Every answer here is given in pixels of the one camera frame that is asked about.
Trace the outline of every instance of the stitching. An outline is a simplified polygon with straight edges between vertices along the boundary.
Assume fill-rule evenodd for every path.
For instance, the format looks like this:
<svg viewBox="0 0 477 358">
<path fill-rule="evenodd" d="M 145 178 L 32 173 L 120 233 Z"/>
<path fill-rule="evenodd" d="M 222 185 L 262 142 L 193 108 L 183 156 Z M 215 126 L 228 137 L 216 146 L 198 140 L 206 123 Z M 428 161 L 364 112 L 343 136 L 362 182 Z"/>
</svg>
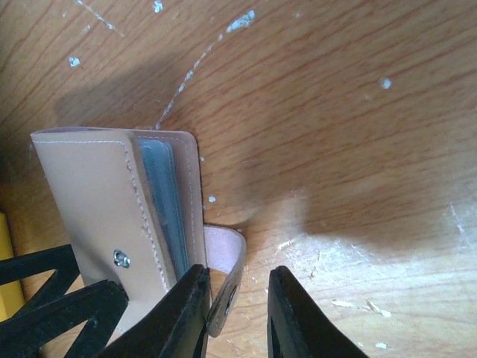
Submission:
<svg viewBox="0 0 477 358">
<path fill-rule="evenodd" d="M 159 272 L 159 275 L 161 277 L 161 281 L 162 281 L 162 287 L 164 288 L 165 291 L 168 291 L 168 285 L 166 284 L 165 282 L 165 278 L 164 278 L 164 271 L 162 270 L 162 266 L 160 264 L 160 261 L 159 261 L 159 255 L 157 254 L 157 249 L 156 249 L 156 245 L 154 244 L 154 239 L 152 238 L 152 231 L 151 231 L 151 227 L 149 226 L 149 223 L 148 223 L 148 217 L 146 216 L 145 214 L 145 211 L 144 211 L 144 207 L 142 205 L 142 202 L 141 202 L 141 198 L 139 196 L 139 189 L 137 187 L 137 184 L 136 184 L 136 179 L 134 177 L 134 174 L 133 174 L 133 169 L 131 168 L 130 166 L 130 158 L 129 158 L 129 154 L 127 152 L 127 149 L 126 149 L 126 145 L 121 142 L 121 141 L 118 141 L 118 140 L 86 140 L 86 141 L 79 141 L 79 140 L 58 140 L 58 141 L 50 141 L 50 142 L 46 142 L 46 141 L 33 141 L 33 143 L 35 144 L 56 144 L 56 143 L 75 143 L 75 144 L 85 144 L 85 143 L 112 143 L 112 144 L 120 144 L 122 145 L 123 149 L 124 149 L 124 160 L 126 162 L 126 168 L 127 170 L 129 171 L 129 176 L 130 176 L 130 179 L 131 179 L 131 183 L 133 184 L 133 189 L 134 189 L 134 193 L 136 194 L 136 200 L 137 200 L 137 203 L 138 203 L 138 206 L 139 206 L 139 210 L 141 211 L 141 216 L 142 216 L 142 220 L 144 222 L 144 229 L 146 229 L 146 231 L 148 232 L 148 238 L 149 238 L 149 242 L 151 243 L 151 247 L 152 247 L 152 251 L 153 251 L 153 255 L 154 255 L 154 261 L 156 262 L 156 268 L 157 268 L 157 271 Z"/>
<path fill-rule="evenodd" d="M 192 220 L 192 245 L 194 247 L 194 260 L 197 262 L 197 249 L 195 248 L 195 221 L 194 221 L 194 204 L 193 204 L 193 196 L 192 196 L 192 176 L 191 176 L 191 165 L 189 160 L 189 151 L 187 150 L 187 144 L 183 140 L 179 138 L 173 138 L 171 136 L 138 136 L 138 138 L 147 138 L 147 139 L 172 139 L 178 140 L 179 142 L 184 144 L 184 148 L 186 150 L 186 158 L 187 158 L 187 174 L 189 176 L 189 194 L 191 198 L 191 220 Z"/>
</svg>

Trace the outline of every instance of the yellow object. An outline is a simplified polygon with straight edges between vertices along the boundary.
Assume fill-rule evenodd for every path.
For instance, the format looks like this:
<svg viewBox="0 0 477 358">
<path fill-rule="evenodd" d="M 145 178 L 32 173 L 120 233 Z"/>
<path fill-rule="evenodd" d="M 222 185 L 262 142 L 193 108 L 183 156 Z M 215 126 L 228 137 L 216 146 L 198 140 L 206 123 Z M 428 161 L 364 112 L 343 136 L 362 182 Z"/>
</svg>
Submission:
<svg viewBox="0 0 477 358">
<path fill-rule="evenodd" d="M 13 249 L 8 234 L 7 217 L 0 213 L 0 260 L 11 257 L 13 257 Z M 20 281 L 0 286 L 0 322 L 9 319 L 24 303 Z"/>
</svg>

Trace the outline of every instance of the beige wallet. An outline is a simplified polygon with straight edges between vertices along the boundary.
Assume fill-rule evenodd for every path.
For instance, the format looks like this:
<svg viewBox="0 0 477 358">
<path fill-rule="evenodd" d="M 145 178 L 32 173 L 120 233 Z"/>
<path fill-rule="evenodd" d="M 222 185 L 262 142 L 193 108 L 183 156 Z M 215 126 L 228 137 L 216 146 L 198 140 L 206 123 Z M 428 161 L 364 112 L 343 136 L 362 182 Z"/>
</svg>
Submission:
<svg viewBox="0 0 477 358">
<path fill-rule="evenodd" d="M 129 297 L 119 332 L 141 320 L 177 282 L 139 145 L 144 139 L 167 143 L 189 267 L 200 263 L 227 274 L 206 319 L 210 336 L 217 336 L 237 298 L 245 240 L 235 230 L 203 225 L 195 138 L 186 132 L 105 128 L 55 128 L 31 138 L 84 283 L 114 280 Z"/>
</svg>

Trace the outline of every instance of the wooden table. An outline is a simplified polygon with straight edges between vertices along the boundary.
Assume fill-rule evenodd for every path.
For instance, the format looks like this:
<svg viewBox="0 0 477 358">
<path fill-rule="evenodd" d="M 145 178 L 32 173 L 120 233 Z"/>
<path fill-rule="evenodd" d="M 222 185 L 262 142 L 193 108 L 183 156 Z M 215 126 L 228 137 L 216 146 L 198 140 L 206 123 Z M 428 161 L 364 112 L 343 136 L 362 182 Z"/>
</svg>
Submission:
<svg viewBox="0 0 477 358">
<path fill-rule="evenodd" d="M 208 357 L 266 357 L 278 265 L 372 357 L 474 357 L 476 5 L 0 1 L 0 207 L 16 253 L 68 241 L 30 132 L 190 131 L 205 221 L 247 239 Z"/>
</svg>

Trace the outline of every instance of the pink wallet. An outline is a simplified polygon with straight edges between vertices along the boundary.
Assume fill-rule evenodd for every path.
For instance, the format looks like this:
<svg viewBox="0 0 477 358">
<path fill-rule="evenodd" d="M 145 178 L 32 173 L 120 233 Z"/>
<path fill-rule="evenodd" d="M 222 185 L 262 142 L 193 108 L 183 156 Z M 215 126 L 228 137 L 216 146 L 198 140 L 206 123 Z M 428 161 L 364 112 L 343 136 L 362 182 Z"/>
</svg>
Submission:
<svg viewBox="0 0 477 358">
<path fill-rule="evenodd" d="M 114 280 L 129 297 L 117 330 L 121 333 L 135 325 L 177 282 L 174 258 L 182 249 L 187 267 L 200 263 L 227 274 L 206 319 L 209 335 L 217 336 L 237 298 L 245 240 L 235 230 L 203 224 L 195 138 L 178 131 L 106 128 L 56 128 L 31 138 L 84 283 Z M 165 145 L 171 154 L 168 168 L 174 170 L 177 189 L 163 194 L 177 193 L 182 220 L 175 231 L 154 199 L 142 157 L 145 140 L 151 148 Z M 161 165 L 151 170 L 159 176 L 167 172 Z M 177 236 L 183 236 L 183 242 Z"/>
</svg>

